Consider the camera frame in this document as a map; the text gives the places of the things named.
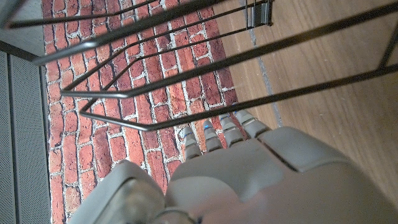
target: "wooden surface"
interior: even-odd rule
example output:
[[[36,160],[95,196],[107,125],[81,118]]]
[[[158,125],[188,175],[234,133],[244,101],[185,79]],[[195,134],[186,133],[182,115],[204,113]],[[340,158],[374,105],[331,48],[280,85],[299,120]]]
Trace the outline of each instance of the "wooden surface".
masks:
[[[279,40],[392,1],[276,0],[272,27],[223,39],[227,55]],[[216,13],[240,6],[230,0]],[[334,34],[231,67],[239,101],[375,69],[398,15],[384,16]],[[221,33],[242,28],[243,12],[218,19]],[[389,64],[398,62],[395,49]],[[266,87],[263,73],[269,83]],[[277,118],[339,149],[359,165],[398,208],[398,73],[251,109],[271,128]]]

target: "robotic hand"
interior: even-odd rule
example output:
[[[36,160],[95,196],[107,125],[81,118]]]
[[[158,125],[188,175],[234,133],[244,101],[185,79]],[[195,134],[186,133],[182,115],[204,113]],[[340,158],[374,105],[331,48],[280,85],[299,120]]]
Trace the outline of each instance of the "robotic hand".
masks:
[[[121,161],[71,223],[394,223],[398,213],[344,155],[293,128],[271,130],[234,113],[250,138],[220,116],[229,149],[205,121],[207,153],[183,130],[185,159],[167,192],[140,167]]]

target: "metal wire rack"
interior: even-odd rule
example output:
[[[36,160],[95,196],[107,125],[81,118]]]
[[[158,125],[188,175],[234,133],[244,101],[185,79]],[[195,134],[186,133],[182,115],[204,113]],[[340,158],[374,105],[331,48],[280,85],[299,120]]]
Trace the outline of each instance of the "metal wire rack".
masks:
[[[30,27],[30,26],[39,26],[39,25],[44,25],[44,24],[53,24],[53,23],[59,23],[59,22],[69,22],[69,21],[79,21],[83,19],[94,19],[98,17],[109,17],[109,16],[115,16],[115,15],[120,15],[124,12],[128,12],[131,10],[134,10],[138,7],[145,6],[146,4],[150,4],[151,2],[154,2],[156,0],[148,0],[146,2],[136,4],[134,6],[131,6],[129,8],[123,9],[119,12],[115,12],[112,14],[96,14],[96,15],[89,15],[89,16],[73,16],[73,17],[61,17],[61,18],[53,18],[53,19],[36,19],[36,20],[31,20],[31,21],[8,21],[8,18],[11,18],[12,15],[16,12],[18,7],[22,5],[24,0],[13,0],[8,4],[7,9],[5,10],[5,13],[3,14],[4,16],[0,17],[0,26],[2,27],[7,27],[9,29],[15,29],[15,28],[21,28],[21,27]],[[68,57],[73,54],[81,53],[86,50],[90,50],[96,47],[100,47],[102,45],[108,44],[110,42],[113,42],[115,40],[127,37],[131,34],[136,34],[138,32],[144,31],[146,29],[149,29],[151,27],[157,26],[159,24],[165,23],[167,21],[171,21],[173,19],[176,19],[178,17],[184,16],[186,14],[189,14],[191,12],[195,12],[197,10],[210,7],[214,4],[218,4],[220,2],[223,2],[226,0],[192,0],[188,3],[181,4],[179,6],[176,6],[170,10],[164,11],[163,13],[160,14],[155,14],[153,16],[141,19],[135,23],[129,24],[127,26],[121,27],[119,29],[116,29],[110,33],[98,36],[98,37],[93,37],[89,40],[84,40],[81,43],[77,45],[73,45],[71,47],[67,47],[65,49],[59,50],[58,52],[55,52],[50,55],[46,55],[44,57],[38,58],[33,61],[34,64],[36,65],[43,65],[47,62]],[[161,33],[154,35],[152,37],[148,37],[146,39],[139,40],[135,43],[129,44],[120,50],[114,52],[109,58],[98,64],[95,68],[91,69],[90,71],[86,72],[82,76],[78,77],[73,83],[65,87],[64,89],[61,90],[61,95],[63,96],[74,96],[74,97],[87,97],[87,98],[92,98],[82,109],[80,110],[80,114],[82,116],[85,116],[87,118],[92,118],[92,119],[97,119],[100,121],[105,121],[109,123],[114,123],[118,124],[121,126],[126,126],[129,128],[135,128],[141,131],[153,131],[157,129],[162,129],[162,128],[168,128],[171,126],[176,126],[180,125],[183,123],[189,123],[192,121],[197,121],[200,119],[206,119],[210,118],[212,116],[217,116],[219,114],[224,114],[224,113],[229,113],[237,110],[242,110],[254,106],[260,106],[268,103],[273,103],[277,102],[280,100],[286,100],[289,98],[293,98],[296,96],[301,96],[301,95],[306,95],[309,93],[315,93],[317,91],[322,91],[322,90],[327,90],[330,88],[335,88],[338,86],[342,85],[347,85],[350,83],[356,83],[364,80],[368,80],[371,78],[376,78],[380,77],[383,75],[387,75],[388,73],[393,73],[398,71],[398,64],[390,65],[387,66],[387,62],[391,56],[392,51],[394,50],[394,47],[398,41],[398,24],[396,25],[396,28],[392,34],[392,37],[389,41],[389,44],[384,52],[384,55],[379,63],[379,66],[375,70],[371,70],[368,72],[360,73],[357,75],[352,75],[349,77],[345,78],[340,78],[324,83],[319,83],[316,85],[311,85],[311,86],[306,86],[303,88],[298,88],[290,91],[285,91],[282,93],[277,93],[269,96],[265,96],[262,98],[257,98],[254,100],[249,100],[241,103],[236,103],[232,106],[225,106],[223,108],[218,108],[214,110],[209,110],[205,111],[202,113],[197,113],[189,116],[184,116],[181,118],[176,118],[172,119],[169,121],[164,121],[161,123],[155,123],[155,124],[142,124],[142,123],[136,123],[132,121],[126,121],[123,119],[116,119],[112,118],[109,116],[103,116],[99,114],[93,114],[88,112],[90,107],[98,100],[98,98],[130,98],[134,96],[138,96],[144,93],[147,93],[149,91],[154,91],[159,88],[163,88],[165,86],[173,85],[179,82],[182,82],[184,80],[188,80],[193,77],[198,77],[200,75],[204,75],[208,72],[213,72],[215,70],[219,70],[221,68],[225,68],[231,65],[235,65],[237,63],[241,63],[247,60],[250,60],[252,58],[259,57],[264,54],[269,54],[271,52],[275,52],[287,47],[291,47],[293,45],[297,45],[327,34],[331,34],[332,32],[339,31],[341,29],[345,29],[351,26],[355,26],[360,23],[364,23],[373,19],[377,19],[378,17],[382,17],[388,14],[392,14],[398,11],[398,2],[394,2],[391,4],[387,4],[385,6],[377,7],[374,9],[371,9],[366,12],[362,12],[360,14],[347,17],[345,19],[335,21],[332,23],[329,23],[327,25],[317,27],[312,30],[308,30],[306,32],[302,32],[301,34],[293,35],[291,37],[287,37],[278,41],[275,41],[270,44],[266,44],[260,47],[257,47],[252,50],[248,50],[246,52],[225,58],[223,60],[213,62],[208,65],[204,65],[201,67],[194,68],[193,70],[189,70],[186,72],[179,73],[178,75],[172,76],[165,78],[163,80],[159,80],[157,82],[152,82],[144,86],[140,86],[137,88],[133,88],[131,90],[124,90],[124,91],[108,91],[112,87],[112,85],[120,78],[125,72],[129,70],[130,67],[132,67],[136,62],[143,60],[145,58],[149,57],[155,57],[167,52],[171,52],[174,50],[178,49],[183,49],[186,47],[191,47],[196,44],[201,44],[204,42],[208,42],[211,40],[219,39],[222,37],[226,37],[229,35],[234,35],[239,32],[245,32],[246,30],[253,29],[255,27],[259,26],[271,26],[272,21],[272,0],[264,0],[264,1],[254,1],[252,4],[248,4],[248,1],[246,0],[246,3],[242,7],[238,7],[236,9],[230,10],[223,12],[221,14],[217,14],[214,16],[211,16],[206,19],[199,20],[197,22],[193,22],[191,24],[187,24],[185,26],[178,27],[176,29],[168,30],[167,32]],[[138,57],[135,60],[133,60],[131,63],[127,65],[126,68],[124,68],[119,74],[115,75],[114,78],[106,85],[104,86],[100,91],[73,91],[73,89],[79,85],[81,82],[86,80],[88,77],[90,77],[92,74],[96,73],[101,67],[105,66],[107,63],[112,61],[115,57],[117,57],[119,54],[123,53],[125,50],[127,50],[130,47],[139,45],[141,43],[144,43],[149,40],[153,40],[155,38],[161,37],[163,35],[170,34],[172,32],[176,32],[178,30],[186,29],[191,26],[195,26],[197,24],[210,21],[213,19],[217,19],[222,16],[226,16],[228,14],[238,12],[238,11],[245,11],[246,15],[246,26],[242,27],[241,29],[234,30],[225,34],[218,35],[216,37],[212,37],[209,39],[201,40],[198,42],[193,42],[191,44],[183,45],[180,47],[175,47],[167,50],[163,50],[161,52],[157,52],[154,54],[150,55],[145,55],[142,57]]]

